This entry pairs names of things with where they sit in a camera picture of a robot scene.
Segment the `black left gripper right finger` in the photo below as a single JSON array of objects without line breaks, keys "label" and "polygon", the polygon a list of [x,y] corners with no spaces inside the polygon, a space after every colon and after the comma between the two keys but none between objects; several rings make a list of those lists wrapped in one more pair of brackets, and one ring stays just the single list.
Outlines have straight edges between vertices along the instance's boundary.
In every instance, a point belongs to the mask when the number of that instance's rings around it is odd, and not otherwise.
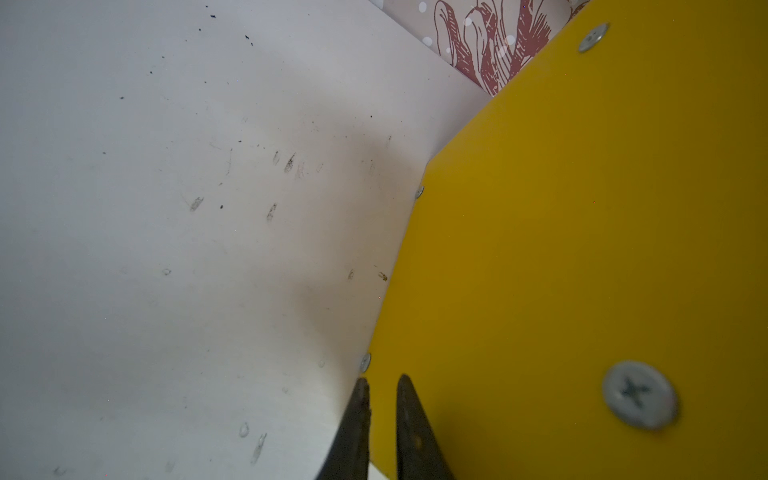
[{"label": "black left gripper right finger", "polygon": [[396,396],[396,460],[399,480],[455,480],[438,445],[414,384],[398,380]]}]

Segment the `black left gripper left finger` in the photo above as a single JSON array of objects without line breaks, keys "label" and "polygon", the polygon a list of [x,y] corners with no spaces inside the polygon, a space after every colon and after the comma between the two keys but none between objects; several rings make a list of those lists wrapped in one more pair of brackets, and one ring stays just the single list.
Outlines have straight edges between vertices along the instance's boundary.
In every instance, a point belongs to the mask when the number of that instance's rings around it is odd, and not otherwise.
[{"label": "black left gripper left finger", "polygon": [[368,479],[370,425],[370,387],[358,378],[317,480]]}]

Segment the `yellow shelf unit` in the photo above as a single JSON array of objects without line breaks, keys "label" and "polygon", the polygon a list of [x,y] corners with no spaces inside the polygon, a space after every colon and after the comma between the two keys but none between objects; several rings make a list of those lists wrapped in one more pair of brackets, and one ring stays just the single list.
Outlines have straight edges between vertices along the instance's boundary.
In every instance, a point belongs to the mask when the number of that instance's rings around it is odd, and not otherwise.
[{"label": "yellow shelf unit", "polygon": [[428,164],[370,346],[459,479],[767,475],[767,5],[592,1]]}]

